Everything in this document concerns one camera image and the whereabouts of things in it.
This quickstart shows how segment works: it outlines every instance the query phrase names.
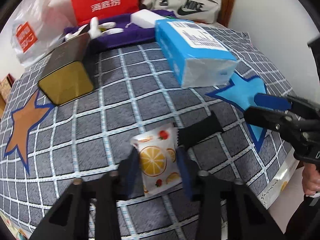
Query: blue box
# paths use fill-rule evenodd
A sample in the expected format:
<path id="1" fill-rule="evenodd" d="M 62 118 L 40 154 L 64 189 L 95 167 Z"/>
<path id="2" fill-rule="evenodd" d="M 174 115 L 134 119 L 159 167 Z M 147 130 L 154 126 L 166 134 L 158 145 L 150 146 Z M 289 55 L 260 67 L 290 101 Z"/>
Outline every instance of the blue box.
<path id="1" fill-rule="evenodd" d="M 183 88 L 224 85 L 238 61 L 216 38 L 186 20 L 156 21 L 156 41 Z"/>

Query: orange logo on plastic bag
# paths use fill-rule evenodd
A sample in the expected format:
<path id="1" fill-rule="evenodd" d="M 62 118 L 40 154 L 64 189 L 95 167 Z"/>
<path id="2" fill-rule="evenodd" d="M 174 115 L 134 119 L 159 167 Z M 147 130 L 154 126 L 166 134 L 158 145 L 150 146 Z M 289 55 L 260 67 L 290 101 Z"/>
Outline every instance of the orange logo on plastic bag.
<path id="1" fill-rule="evenodd" d="M 16 37 L 23 53 L 25 53 L 38 40 L 28 22 L 24 25 L 19 25 Z"/>

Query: nike swoosh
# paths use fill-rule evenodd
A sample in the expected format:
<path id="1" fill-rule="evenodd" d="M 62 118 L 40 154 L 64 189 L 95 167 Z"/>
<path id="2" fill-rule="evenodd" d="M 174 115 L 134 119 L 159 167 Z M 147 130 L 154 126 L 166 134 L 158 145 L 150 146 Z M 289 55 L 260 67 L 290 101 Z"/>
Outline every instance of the nike swoosh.
<path id="1" fill-rule="evenodd" d="M 208 10 L 205 10 L 205 11 L 189 11 L 189 12 L 186 12 L 184 10 L 182 10 L 182 6 L 180 6 L 180 8 L 177 10 L 177 14 L 181 15 L 181 16 L 184 16 L 184 15 L 188 15 L 188 14 L 192 14 L 192 13 L 197 13 L 197 12 L 207 12 Z"/>

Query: white sponge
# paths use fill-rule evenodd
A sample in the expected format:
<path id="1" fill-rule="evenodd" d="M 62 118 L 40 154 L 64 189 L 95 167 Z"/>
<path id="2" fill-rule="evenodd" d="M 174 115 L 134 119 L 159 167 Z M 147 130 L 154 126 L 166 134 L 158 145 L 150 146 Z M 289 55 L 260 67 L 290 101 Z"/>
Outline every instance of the white sponge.
<path id="1" fill-rule="evenodd" d="M 134 23 L 144 29 L 154 28 L 156 20 L 162 19 L 165 19 L 165 17 L 146 9 L 131 14 L 131 23 Z"/>

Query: black box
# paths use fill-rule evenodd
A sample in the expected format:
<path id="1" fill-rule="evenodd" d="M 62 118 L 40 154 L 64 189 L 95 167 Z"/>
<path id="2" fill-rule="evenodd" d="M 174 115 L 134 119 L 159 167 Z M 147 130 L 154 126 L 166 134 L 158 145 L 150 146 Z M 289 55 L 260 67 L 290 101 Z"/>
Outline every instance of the black box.
<path id="1" fill-rule="evenodd" d="M 83 33 L 62 43 L 44 67 L 38 87 L 56 106 L 94 90 L 92 76 L 83 64 L 89 42 L 89 34 Z"/>

